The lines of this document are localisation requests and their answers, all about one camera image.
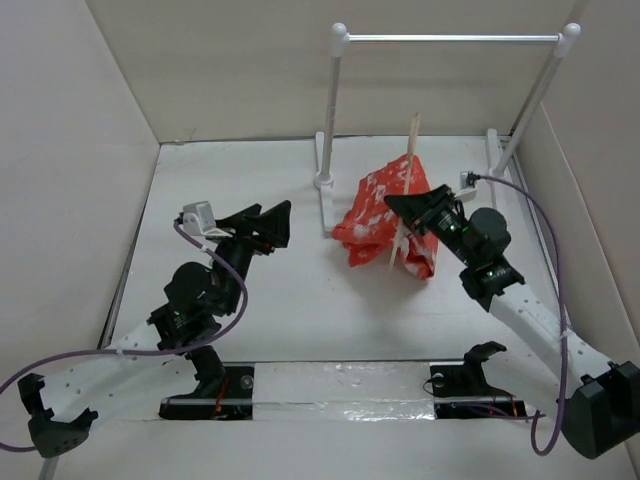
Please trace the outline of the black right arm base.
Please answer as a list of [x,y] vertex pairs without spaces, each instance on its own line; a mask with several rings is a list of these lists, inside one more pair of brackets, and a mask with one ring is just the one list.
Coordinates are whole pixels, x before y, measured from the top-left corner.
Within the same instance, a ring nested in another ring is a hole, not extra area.
[[436,418],[528,421],[524,402],[490,386],[485,378],[483,364],[505,351],[505,346],[490,341],[473,346],[461,360],[431,363],[422,389],[434,399]]

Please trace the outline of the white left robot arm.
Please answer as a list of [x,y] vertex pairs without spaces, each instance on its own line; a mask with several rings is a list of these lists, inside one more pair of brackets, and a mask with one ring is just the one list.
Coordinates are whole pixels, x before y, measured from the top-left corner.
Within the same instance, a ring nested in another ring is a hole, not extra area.
[[40,375],[34,366],[19,374],[20,400],[29,415],[31,450],[48,459],[78,447],[92,427],[107,419],[109,407],[132,398],[135,376],[165,360],[192,364],[192,398],[222,396],[228,374],[212,344],[230,332],[248,306],[246,277],[254,256],[287,247],[291,203],[270,209],[253,204],[216,219],[209,202],[182,208],[174,230],[209,256],[209,264],[179,266],[163,291],[166,301],[113,345],[77,352],[81,363]]

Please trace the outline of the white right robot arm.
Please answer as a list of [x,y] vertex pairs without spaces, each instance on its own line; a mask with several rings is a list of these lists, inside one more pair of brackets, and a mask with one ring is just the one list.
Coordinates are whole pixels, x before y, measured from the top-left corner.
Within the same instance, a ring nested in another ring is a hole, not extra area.
[[[595,459],[639,432],[639,369],[618,364],[592,348],[566,322],[562,311],[546,308],[507,261],[511,241],[504,216],[483,207],[466,215],[451,189],[442,185],[421,194],[388,195],[385,204],[413,234],[433,234],[464,265],[460,274],[468,296],[509,327],[543,363],[535,375],[520,374],[507,349],[497,343],[466,353],[474,359],[462,381],[483,394],[498,380],[506,390],[555,419],[554,437],[563,436],[583,457]],[[495,365],[480,352],[496,355]]]

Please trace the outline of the red white patterned trousers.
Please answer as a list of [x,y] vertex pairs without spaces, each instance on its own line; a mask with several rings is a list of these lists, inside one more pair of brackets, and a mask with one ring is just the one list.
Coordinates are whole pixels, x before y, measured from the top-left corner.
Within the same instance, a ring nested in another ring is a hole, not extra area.
[[404,155],[367,174],[358,183],[351,208],[332,230],[331,236],[347,250],[350,267],[367,265],[380,256],[396,252],[395,260],[409,274],[427,281],[436,273],[439,242],[431,234],[403,233],[395,242],[398,216],[386,205],[387,195],[428,193],[431,187],[418,156]]

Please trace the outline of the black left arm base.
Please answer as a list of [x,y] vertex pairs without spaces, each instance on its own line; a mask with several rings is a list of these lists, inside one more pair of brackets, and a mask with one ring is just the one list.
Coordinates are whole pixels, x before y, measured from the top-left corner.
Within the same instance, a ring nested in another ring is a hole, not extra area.
[[255,365],[224,365],[211,346],[185,354],[195,368],[195,389],[163,399],[158,416],[173,421],[253,419]]

